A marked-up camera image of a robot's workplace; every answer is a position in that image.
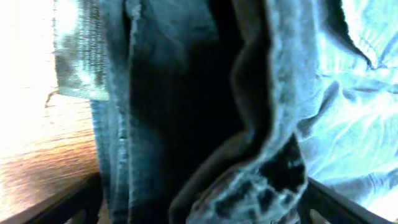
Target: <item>wooden surface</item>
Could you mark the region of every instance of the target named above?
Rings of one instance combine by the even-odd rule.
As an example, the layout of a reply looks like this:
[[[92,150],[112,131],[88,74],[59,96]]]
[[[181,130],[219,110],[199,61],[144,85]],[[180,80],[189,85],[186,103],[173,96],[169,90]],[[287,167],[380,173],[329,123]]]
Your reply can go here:
[[[52,0],[0,2],[0,221],[98,171],[88,101],[55,94],[46,105],[52,14]]]

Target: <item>wood grain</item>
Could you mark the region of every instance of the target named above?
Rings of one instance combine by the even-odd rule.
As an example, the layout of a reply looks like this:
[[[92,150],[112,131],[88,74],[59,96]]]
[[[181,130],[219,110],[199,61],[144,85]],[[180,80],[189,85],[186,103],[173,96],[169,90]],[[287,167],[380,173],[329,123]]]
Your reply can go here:
[[[0,221],[98,171],[88,101],[55,94],[46,105],[52,18],[52,0],[0,2]]]

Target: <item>brown wood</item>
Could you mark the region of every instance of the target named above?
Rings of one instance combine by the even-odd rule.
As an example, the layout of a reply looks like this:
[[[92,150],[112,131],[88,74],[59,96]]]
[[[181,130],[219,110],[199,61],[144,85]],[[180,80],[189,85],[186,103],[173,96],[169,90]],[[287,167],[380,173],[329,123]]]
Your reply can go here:
[[[98,171],[88,101],[49,98],[52,18],[52,0],[0,3],[0,221]]]

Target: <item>garment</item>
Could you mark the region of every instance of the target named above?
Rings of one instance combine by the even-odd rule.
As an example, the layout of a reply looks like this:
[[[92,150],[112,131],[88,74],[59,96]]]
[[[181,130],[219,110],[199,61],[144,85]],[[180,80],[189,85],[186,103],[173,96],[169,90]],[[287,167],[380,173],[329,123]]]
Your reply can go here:
[[[91,109],[113,223],[277,221],[306,174],[364,206],[396,189],[394,0],[99,3],[109,100]]]

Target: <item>wooden floor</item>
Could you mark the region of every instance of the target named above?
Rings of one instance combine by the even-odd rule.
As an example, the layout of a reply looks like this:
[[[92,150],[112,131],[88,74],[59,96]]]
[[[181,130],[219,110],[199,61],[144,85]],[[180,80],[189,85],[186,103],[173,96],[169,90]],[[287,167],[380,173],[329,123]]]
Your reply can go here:
[[[37,2],[0,2],[0,221],[98,171],[88,101],[49,98],[53,0]]]

